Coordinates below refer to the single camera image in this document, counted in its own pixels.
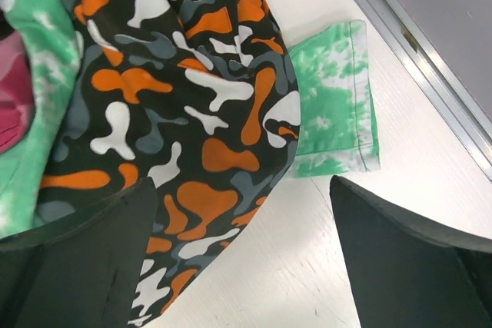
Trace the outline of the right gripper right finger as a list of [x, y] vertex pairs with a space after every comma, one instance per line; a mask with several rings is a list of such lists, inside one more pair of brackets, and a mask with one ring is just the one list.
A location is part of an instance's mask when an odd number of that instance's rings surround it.
[[344, 177], [330, 198], [362, 327], [491, 325], [491, 241], [423, 217]]

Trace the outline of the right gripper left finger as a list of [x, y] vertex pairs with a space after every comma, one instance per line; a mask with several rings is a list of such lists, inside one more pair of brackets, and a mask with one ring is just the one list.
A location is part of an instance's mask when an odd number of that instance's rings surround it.
[[152, 179], [1, 240], [3, 327], [125, 327], [157, 209]]

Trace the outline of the magenta camouflage cloth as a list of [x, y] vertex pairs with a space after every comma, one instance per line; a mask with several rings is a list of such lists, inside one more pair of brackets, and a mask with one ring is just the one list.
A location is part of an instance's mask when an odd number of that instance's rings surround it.
[[28, 132], [35, 114], [31, 69], [24, 42], [1, 17], [1, 152]]

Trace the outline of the green tie-dye cloth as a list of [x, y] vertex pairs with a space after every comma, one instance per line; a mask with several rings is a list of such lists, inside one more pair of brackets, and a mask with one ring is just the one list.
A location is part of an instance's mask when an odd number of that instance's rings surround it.
[[[10, 236], [49, 222], [37, 217], [38, 193], [83, 48], [62, 0], [1, 0], [1, 9], [27, 49], [35, 99], [28, 132], [1, 155], [1, 234]], [[377, 170], [365, 23], [337, 23], [286, 48], [298, 83], [301, 124], [294, 161], [283, 177]]]

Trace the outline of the orange black camouflage cloth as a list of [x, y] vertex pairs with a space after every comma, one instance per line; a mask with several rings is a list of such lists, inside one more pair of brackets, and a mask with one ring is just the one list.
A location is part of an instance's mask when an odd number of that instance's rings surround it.
[[38, 193], [54, 220], [150, 178], [126, 327], [166, 311], [294, 161], [298, 83], [266, 0], [62, 0], [83, 48]]

